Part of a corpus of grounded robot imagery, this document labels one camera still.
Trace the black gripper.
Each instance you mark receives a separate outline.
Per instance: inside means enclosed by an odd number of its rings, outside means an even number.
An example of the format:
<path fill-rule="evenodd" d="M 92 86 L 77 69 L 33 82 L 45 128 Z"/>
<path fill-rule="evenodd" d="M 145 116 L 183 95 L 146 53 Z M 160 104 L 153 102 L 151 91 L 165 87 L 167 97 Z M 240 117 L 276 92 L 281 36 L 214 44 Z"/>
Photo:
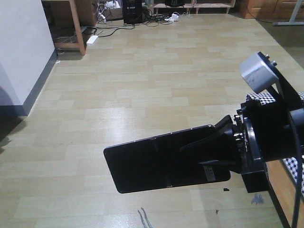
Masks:
<path fill-rule="evenodd" d="M 242 127 L 244 134 L 244 151 L 241 160 L 235 157 L 198 157 L 198 164 L 215 167 L 218 169 L 241 173 L 247 192 L 254 193 L 268 191 L 270 181 L 267 171 L 267 161 L 264 161 L 261 149 L 250 120 L 250 111 L 257 104 L 249 101 L 241 104 L 238 114 L 242 116 Z M 182 154 L 215 153 L 215 154 L 237 154 L 238 147 L 234 137 L 235 125 L 230 115 L 223 117 L 215 125 L 204 125 L 195 127 L 187 133 L 189 140 L 183 145 L 179 152 Z"/>

